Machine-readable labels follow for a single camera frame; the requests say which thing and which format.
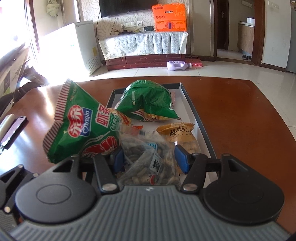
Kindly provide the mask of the white patterned cabinet cloth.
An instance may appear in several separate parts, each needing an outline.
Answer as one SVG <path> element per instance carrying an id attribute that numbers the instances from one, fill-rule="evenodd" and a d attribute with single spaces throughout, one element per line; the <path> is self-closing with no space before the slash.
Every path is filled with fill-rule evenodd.
<path id="1" fill-rule="evenodd" d="M 187 32 L 142 32 L 100 40 L 105 60 L 125 56 L 186 54 Z"/>

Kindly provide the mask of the white chest freezer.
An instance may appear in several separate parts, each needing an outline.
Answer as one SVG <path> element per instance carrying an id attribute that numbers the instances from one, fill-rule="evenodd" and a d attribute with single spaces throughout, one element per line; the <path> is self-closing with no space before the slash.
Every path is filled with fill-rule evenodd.
<path id="1" fill-rule="evenodd" d="M 65 79 L 88 77 L 102 63 L 93 21 L 71 23 L 43 37 L 39 61 L 50 76 Z"/>

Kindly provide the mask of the orange gift box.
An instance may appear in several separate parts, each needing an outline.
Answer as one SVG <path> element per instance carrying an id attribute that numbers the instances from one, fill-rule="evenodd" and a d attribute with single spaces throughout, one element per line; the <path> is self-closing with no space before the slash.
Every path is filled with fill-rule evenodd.
<path id="1" fill-rule="evenodd" d="M 184 4 L 157 4 L 152 6 L 157 32 L 186 32 L 186 7 Z"/>

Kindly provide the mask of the black wall television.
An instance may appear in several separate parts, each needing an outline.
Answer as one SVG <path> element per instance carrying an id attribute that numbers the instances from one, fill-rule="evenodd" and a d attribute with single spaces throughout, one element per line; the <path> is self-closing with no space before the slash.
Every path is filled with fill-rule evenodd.
<path id="1" fill-rule="evenodd" d="M 156 4 L 157 0 L 99 0 L 102 17 L 151 9 Z"/>

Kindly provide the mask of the green shrimp chips bag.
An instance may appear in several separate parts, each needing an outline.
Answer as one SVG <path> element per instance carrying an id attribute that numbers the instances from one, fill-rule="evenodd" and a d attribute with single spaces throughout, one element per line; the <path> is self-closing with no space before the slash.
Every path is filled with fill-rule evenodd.
<path id="1" fill-rule="evenodd" d="M 131 126 L 132 121 L 67 80 L 60 90 L 54 123 L 43 140 L 43 148 L 54 164 L 72 155 L 107 155 L 119 146 L 116 132 L 120 125 Z"/>

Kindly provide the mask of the tied cream curtain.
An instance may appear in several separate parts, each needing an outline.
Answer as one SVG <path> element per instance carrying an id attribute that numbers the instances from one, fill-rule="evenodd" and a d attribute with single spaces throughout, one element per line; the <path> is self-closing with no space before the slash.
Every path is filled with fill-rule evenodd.
<path id="1" fill-rule="evenodd" d="M 47 0 L 46 12 L 52 17 L 57 17 L 60 9 L 60 4 L 57 0 Z"/>

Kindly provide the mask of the yellow clear biscuit bag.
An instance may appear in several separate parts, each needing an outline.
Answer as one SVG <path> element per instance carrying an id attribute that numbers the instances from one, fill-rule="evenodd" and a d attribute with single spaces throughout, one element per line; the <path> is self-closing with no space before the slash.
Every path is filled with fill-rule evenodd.
<path id="1" fill-rule="evenodd" d="M 167 142 L 181 145 L 190 154 L 200 152 L 197 139 L 193 135 L 193 123 L 170 123 L 159 126 L 156 131 Z"/>

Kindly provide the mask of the black set-top box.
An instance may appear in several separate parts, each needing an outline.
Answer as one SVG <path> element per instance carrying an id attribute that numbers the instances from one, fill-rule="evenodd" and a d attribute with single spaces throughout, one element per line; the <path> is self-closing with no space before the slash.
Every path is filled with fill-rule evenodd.
<path id="1" fill-rule="evenodd" d="M 144 31 L 145 32 L 154 31 L 154 27 L 153 26 L 145 26 Z"/>

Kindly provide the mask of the grey clear peanut packet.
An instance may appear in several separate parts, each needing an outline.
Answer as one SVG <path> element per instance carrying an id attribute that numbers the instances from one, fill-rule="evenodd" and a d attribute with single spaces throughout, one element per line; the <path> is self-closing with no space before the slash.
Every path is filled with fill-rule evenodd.
<path id="1" fill-rule="evenodd" d="M 125 156 L 125 171 L 117 181 L 126 185 L 175 185 L 180 187 L 180 175 L 167 141 L 154 132 L 126 130 L 119 132 Z"/>

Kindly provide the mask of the purple smartphone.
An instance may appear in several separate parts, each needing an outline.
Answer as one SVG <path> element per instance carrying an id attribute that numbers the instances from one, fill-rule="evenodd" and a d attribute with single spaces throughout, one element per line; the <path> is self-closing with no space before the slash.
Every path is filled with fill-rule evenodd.
<path id="1" fill-rule="evenodd" d="M 16 137 L 26 126 L 27 122 L 28 119 L 26 116 L 20 116 L 12 123 L 8 131 L 5 133 L 4 137 L 1 139 L 1 153 L 4 149 L 7 150 L 12 145 Z"/>

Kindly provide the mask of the dark grey shallow box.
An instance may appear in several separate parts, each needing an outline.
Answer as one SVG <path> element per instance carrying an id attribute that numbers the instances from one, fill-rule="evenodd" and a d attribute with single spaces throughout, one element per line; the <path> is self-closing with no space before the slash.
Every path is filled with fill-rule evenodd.
<path id="1" fill-rule="evenodd" d="M 124 185 L 179 185 L 187 170 L 177 157 L 177 146 L 199 153 L 194 123 L 182 121 L 175 111 L 175 92 L 152 81 L 128 86 L 110 111 L 122 122 L 117 133 L 125 154 Z"/>

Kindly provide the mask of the long orange snack bar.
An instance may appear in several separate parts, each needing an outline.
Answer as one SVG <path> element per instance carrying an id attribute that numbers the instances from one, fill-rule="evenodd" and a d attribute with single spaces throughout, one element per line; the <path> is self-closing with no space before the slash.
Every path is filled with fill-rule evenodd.
<path id="1" fill-rule="evenodd" d="M 134 133 L 135 135 L 137 135 L 138 133 L 140 133 L 143 129 L 143 126 L 131 126 L 131 132 Z"/>

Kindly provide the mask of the red floor mat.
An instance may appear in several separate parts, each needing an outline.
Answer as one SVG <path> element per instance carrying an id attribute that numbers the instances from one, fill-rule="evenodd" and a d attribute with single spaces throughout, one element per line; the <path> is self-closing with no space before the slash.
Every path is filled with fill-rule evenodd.
<path id="1" fill-rule="evenodd" d="M 194 68 L 201 68 L 203 67 L 203 63 L 200 58 L 192 58 L 192 57 L 185 57 L 185 62 L 190 64 Z"/>

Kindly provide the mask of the purple detergent bottle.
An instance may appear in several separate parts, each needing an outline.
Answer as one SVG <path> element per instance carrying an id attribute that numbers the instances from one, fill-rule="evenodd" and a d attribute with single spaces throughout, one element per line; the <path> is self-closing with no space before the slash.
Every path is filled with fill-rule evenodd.
<path id="1" fill-rule="evenodd" d="M 192 64 L 186 63 L 185 61 L 168 61 L 166 65 L 169 71 L 186 70 L 188 68 L 192 68 Z"/>

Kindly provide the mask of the green striped snack bag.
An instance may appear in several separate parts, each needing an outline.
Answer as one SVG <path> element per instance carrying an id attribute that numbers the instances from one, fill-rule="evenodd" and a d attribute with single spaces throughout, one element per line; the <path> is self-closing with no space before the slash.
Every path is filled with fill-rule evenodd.
<path id="1" fill-rule="evenodd" d="M 137 80 L 126 87 L 116 104 L 122 114 L 139 121 L 166 121 L 178 119 L 175 95 L 151 80 Z"/>

